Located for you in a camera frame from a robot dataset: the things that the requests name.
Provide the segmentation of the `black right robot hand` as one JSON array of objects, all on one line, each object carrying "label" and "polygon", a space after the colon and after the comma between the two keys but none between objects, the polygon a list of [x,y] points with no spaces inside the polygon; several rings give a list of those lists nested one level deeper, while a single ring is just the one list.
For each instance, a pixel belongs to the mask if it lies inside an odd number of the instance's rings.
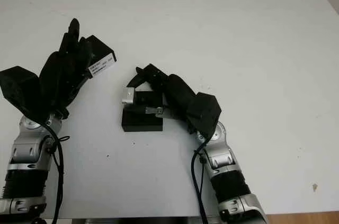
[{"label": "black right robot hand", "polygon": [[162,131],[163,117],[184,120],[195,92],[177,75],[152,64],[136,67],[125,88],[121,126],[125,132]]}]

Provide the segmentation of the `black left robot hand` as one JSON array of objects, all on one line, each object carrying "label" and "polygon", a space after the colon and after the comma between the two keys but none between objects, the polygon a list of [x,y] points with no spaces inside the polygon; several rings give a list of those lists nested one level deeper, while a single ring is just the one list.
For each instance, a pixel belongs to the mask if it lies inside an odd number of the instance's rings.
[{"label": "black left robot hand", "polygon": [[79,21],[74,18],[63,35],[59,50],[49,56],[39,75],[49,112],[62,119],[68,118],[67,107],[91,78],[88,67],[92,59],[92,45],[79,36]]}]

